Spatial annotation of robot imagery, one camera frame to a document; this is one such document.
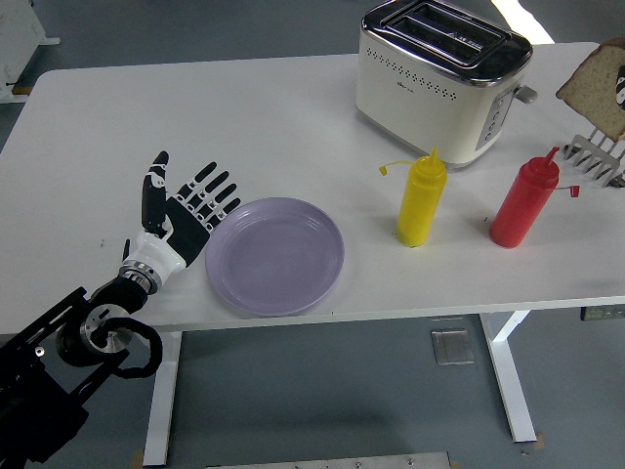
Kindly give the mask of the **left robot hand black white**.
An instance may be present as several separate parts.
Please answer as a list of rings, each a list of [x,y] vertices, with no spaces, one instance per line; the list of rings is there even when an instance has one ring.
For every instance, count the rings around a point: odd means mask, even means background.
[[[169,154],[162,151],[149,166],[142,186],[142,230],[137,249],[124,260],[139,269],[154,287],[189,267],[212,232],[239,204],[237,184],[229,171],[211,162],[177,191],[166,189]]]

